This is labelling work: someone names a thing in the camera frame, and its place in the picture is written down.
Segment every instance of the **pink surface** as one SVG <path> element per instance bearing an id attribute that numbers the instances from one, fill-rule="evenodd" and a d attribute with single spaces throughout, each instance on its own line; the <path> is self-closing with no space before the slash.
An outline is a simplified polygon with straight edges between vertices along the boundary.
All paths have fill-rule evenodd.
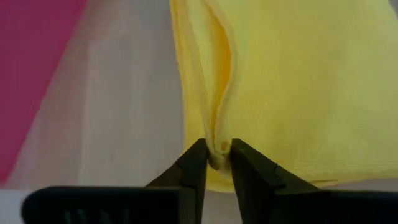
<path id="1" fill-rule="evenodd" d="M 10 174 L 86 0 L 0 0 L 0 184 Z"/>

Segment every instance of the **yellow fabric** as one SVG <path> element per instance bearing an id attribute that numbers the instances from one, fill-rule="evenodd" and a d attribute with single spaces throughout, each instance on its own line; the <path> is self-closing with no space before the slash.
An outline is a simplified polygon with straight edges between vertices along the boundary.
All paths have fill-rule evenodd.
<path id="1" fill-rule="evenodd" d="M 398 177 L 398 21 L 388 0 L 170 0 L 185 148 L 231 192 L 231 138 L 317 185 Z"/>

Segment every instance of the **yellow cloth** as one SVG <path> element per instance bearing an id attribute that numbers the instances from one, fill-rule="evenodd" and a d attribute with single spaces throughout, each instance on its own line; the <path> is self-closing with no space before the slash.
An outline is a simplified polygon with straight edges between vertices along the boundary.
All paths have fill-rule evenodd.
<path id="1" fill-rule="evenodd" d="M 387 0 L 170 0 L 185 148 L 231 138 L 320 185 L 398 177 L 398 21 Z"/>

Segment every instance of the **white surface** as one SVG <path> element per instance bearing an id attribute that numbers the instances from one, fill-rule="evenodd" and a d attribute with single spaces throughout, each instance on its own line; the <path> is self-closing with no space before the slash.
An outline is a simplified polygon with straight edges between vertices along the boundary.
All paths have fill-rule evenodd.
<path id="1" fill-rule="evenodd" d="M 6 187 L 144 185 L 180 155 L 182 135 L 168 0 L 90 1 Z M 21 223 L 26 193 L 0 190 L 0 223 Z M 203 223 L 241 223 L 235 195 L 207 192 Z"/>

